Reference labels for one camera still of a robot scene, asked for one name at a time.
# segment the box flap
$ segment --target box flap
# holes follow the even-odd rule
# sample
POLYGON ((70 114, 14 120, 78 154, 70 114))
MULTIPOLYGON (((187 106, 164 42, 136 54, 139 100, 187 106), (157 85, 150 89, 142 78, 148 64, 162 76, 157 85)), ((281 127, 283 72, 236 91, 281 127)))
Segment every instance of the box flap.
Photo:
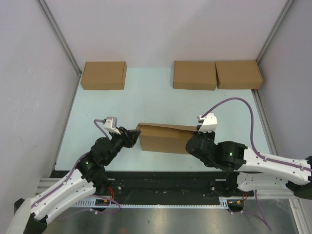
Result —
POLYGON ((180 129, 180 130, 186 130, 186 131, 196 131, 196 127, 194 127, 194 126, 161 124, 161 123, 139 123, 138 126, 140 126, 140 125, 156 126, 156 127, 163 127, 163 128, 173 128, 173 129, 180 129))
POLYGON ((190 139, 193 136, 193 131, 196 131, 195 126, 156 123, 139 123, 136 128, 141 130, 140 136, 175 137, 187 139, 190 139))

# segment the orange wire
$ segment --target orange wire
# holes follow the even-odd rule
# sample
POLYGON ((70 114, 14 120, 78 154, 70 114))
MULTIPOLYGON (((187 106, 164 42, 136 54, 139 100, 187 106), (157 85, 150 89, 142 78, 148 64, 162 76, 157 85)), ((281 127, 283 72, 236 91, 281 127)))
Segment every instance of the orange wire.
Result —
POLYGON ((246 198, 244 198, 244 201, 246 201, 248 198, 248 195, 247 195, 247 193, 243 193, 243 195, 244 195, 244 197, 246 197, 246 198))
POLYGON ((115 198, 114 190, 112 189, 112 187, 108 187, 108 189, 111 191, 111 193, 113 193, 113 199, 114 199, 115 198))
POLYGON ((108 190, 111 192, 110 194, 110 198, 112 199, 113 198, 113 193, 112 193, 112 190, 110 188, 108 188, 108 190))

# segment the white bracket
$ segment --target white bracket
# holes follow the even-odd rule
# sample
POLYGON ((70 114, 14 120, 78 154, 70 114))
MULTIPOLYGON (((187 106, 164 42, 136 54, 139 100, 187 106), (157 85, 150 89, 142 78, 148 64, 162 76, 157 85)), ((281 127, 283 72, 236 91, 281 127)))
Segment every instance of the white bracket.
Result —
POLYGON ((283 178, 285 180, 289 180, 297 185, 305 185, 310 183, 308 178, 309 176, 311 176, 311 172, 306 170, 302 171, 300 168, 267 160, 268 158, 271 158, 287 163, 292 163, 296 165, 302 164, 305 167, 310 167, 305 159, 291 159, 265 153, 261 153, 261 155, 263 155, 265 159, 260 158, 258 155, 255 154, 252 148, 248 147, 244 151, 244 160, 246 160, 246 164, 243 164, 239 168, 239 171, 262 172, 267 175, 272 175, 275 177, 283 178))
POLYGON ((239 173, 237 176, 237 183, 238 188, 246 192, 253 190, 290 191, 285 186, 286 183, 288 183, 288 180, 264 173, 239 173))
POLYGON ((202 115, 198 116, 198 122, 202 122, 202 125, 199 128, 200 132, 203 133, 211 133, 211 132, 215 132, 216 126, 217 126, 217 120, 216 120, 216 116, 214 115, 214 113, 208 113, 205 117, 202 117, 202 115))
POLYGON ((107 117, 104 122, 104 128, 110 133, 116 133, 120 135, 120 132, 117 128, 117 118, 116 117, 107 117))
POLYGON ((46 221, 49 224, 55 217, 77 201, 95 193, 96 189, 93 187, 93 183, 88 183, 86 179, 82 179, 82 174, 79 170, 75 169, 68 181, 64 183, 68 175, 69 174, 60 179, 43 193, 31 199, 33 204, 41 197, 54 190, 58 185, 63 184, 57 191, 50 194, 31 209, 31 213, 35 213, 35 219, 41 220, 48 215, 46 221))

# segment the open cardboard box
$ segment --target open cardboard box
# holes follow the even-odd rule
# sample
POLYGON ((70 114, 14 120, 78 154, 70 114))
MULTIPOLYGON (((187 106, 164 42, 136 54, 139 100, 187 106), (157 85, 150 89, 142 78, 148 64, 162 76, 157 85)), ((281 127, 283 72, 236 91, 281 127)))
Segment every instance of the open cardboard box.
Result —
POLYGON ((194 135, 194 126, 139 123, 141 148, 144 151, 188 154, 185 145, 194 135))

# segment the metal frame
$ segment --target metal frame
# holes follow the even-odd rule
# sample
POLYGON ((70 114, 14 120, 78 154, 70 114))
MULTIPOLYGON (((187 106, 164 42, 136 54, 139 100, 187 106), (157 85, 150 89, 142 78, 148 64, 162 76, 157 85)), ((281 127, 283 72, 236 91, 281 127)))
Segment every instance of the metal frame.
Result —
MULTIPOLYGON (((73 205, 73 208, 117 208, 116 204, 109 204, 109 205, 96 205, 97 198, 93 197, 87 197, 85 199, 80 200, 79 202, 76 202, 75 205, 73 205)), ((121 208, 160 208, 160 209, 228 209, 228 203, 227 199, 219 198, 219 205, 194 205, 194 206, 170 206, 170 205, 120 205, 121 208)))
POLYGON ((37 3, 40 7, 40 9, 42 10, 44 16, 46 17, 53 33, 55 34, 55 36, 57 37, 61 47, 63 48, 66 56, 68 57, 68 59, 70 60, 74 70, 76 71, 77 75, 80 76, 81 75, 81 70, 79 69, 79 66, 61 32, 61 30, 59 29, 59 26, 58 24, 56 23, 53 15, 52 15, 52 12, 50 10, 50 8, 48 7, 48 4, 46 3, 45 0, 37 0, 37 3))
MULTIPOLYGON (((59 26, 57 25, 57 23, 56 23, 53 15, 51 13, 51 10, 48 7, 46 1, 45 0, 37 0, 37 2, 38 2, 39 7, 41 8, 43 14, 45 15, 49 25, 51 26, 52 31, 56 35, 57 40, 60 42, 61 47, 64 49, 65 54, 67 55, 68 59, 70 60, 70 62, 72 64, 75 72, 78 74, 78 76, 80 78, 82 72, 81 72, 81 70, 80 70, 80 68, 79 68, 79 66, 78 66, 78 64, 77 64, 77 62, 76 62, 76 60, 75 60, 75 58, 74 58, 74 56, 73 56, 73 54, 72 54, 72 52, 71 52, 71 50, 69 48, 69 46, 68 46, 64 36, 62 35, 62 33, 61 33, 60 29, 59 29, 59 26)), ((295 3, 295 0, 288 0, 285 3, 284 8, 282 9, 280 15, 278 16, 278 18, 276 20, 276 23, 274 24, 272 30, 269 33, 269 36, 268 36, 267 40, 265 41, 262 49, 259 52, 259 55, 258 55, 258 57, 256 59, 258 65, 261 64, 262 59, 264 58, 264 55, 266 54, 266 52, 267 52, 271 42, 273 41, 276 33, 278 32, 279 28, 281 27, 282 23, 284 22, 287 14, 291 10, 291 8, 292 8, 294 3, 295 3)), ((66 129, 66 126, 67 126, 67 123, 68 123, 68 119, 69 119, 69 116, 70 116, 70 112, 71 112, 71 109, 72 109, 72 106, 73 106, 73 103, 74 103, 74 100, 75 100, 75 96, 76 96, 76 92, 77 92, 77 89, 78 89, 78 85, 79 85, 79 81, 77 83, 76 91, 75 91, 73 99, 72 99, 72 105, 70 107, 70 110, 69 110, 69 113, 68 113, 68 117, 67 117, 67 120, 66 120, 66 124, 64 126, 63 134, 61 136, 60 144, 59 144, 59 147, 58 147, 58 152, 55 155, 55 160, 54 160, 54 162, 53 162, 53 164, 51 166, 50 172, 52 172, 52 169, 54 168, 55 162, 56 162, 58 154, 59 154, 61 142, 62 142, 63 137, 64 137, 65 129, 66 129)), ((255 103, 256 103, 259 115, 260 115, 261 124, 262 124, 262 127, 264 129, 264 133, 265 133, 265 136, 266 136, 266 139, 267 139, 267 143, 268 143, 268 147, 270 149, 270 153, 273 154, 273 155, 278 155, 277 148, 276 148, 276 145, 275 145, 275 142, 274 142, 274 139, 273 139, 272 132, 270 130, 270 126, 269 126, 269 123, 268 123, 268 120, 267 120, 267 117, 266 117, 266 114, 265 114, 265 110, 264 110, 264 107, 263 107, 263 104, 262 104, 262 101, 261 101, 261 97, 260 97, 259 91, 258 90, 252 90, 252 93, 253 93, 253 97, 254 97, 254 100, 255 100, 255 103)), ((39 185, 42 185, 43 183, 48 183, 48 184, 49 183, 55 183, 56 180, 57 179, 41 179, 39 185)), ((268 198, 268 196, 272 196, 272 192, 273 191, 270 191, 270 194, 266 194, 266 195, 265 195, 265 192, 264 192, 264 196, 262 196, 262 194, 259 194, 259 198, 263 198, 263 197, 268 198)), ((277 192, 276 194, 274 194, 272 196, 272 198, 276 198, 276 197, 281 198, 281 196, 283 196, 283 198, 290 198, 290 197, 288 197, 290 195, 287 195, 287 194, 284 194, 284 193, 281 194, 280 191, 277 192)), ((291 203, 291 206, 292 206, 293 215, 295 217, 295 220, 296 220, 299 232, 300 233, 312 233, 311 225, 309 223, 309 220, 306 218, 308 214, 305 211, 304 205, 302 204, 302 200, 301 199, 290 199, 290 203, 291 203)))
MULTIPOLYGON (((275 38, 278 30, 280 29, 281 25, 284 23, 286 16, 292 9, 294 3, 296 0, 288 0, 285 5, 283 10, 281 11, 280 15, 277 18, 277 21, 275 25, 273 26, 266 42, 264 43, 257 59, 256 62, 258 65, 261 64, 269 46, 271 45, 273 39, 275 38)), ((270 150, 270 153, 273 155, 278 155, 278 150, 276 148, 276 144, 274 142, 274 138, 269 126, 269 122, 265 113, 265 109, 263 106, 263 103, 261 101, 261 96, 258 90, 252 90, 253 93, 253 98, 256 103, 256 107, 258 109, 258 113, 260 116, 261 124, 264 130, 265 137, 267 139, 268 147, 270 150)), ((310 223, 309 219, 309 214, 307 213, 305 206, 303 204, 302 199, 289 199, 290 205, 292 207, 292 213, 296 221, 296 225, 298 228, 298 231, 300 234, 306 234, 306 233, 312 233, 312 226, 310 223)))

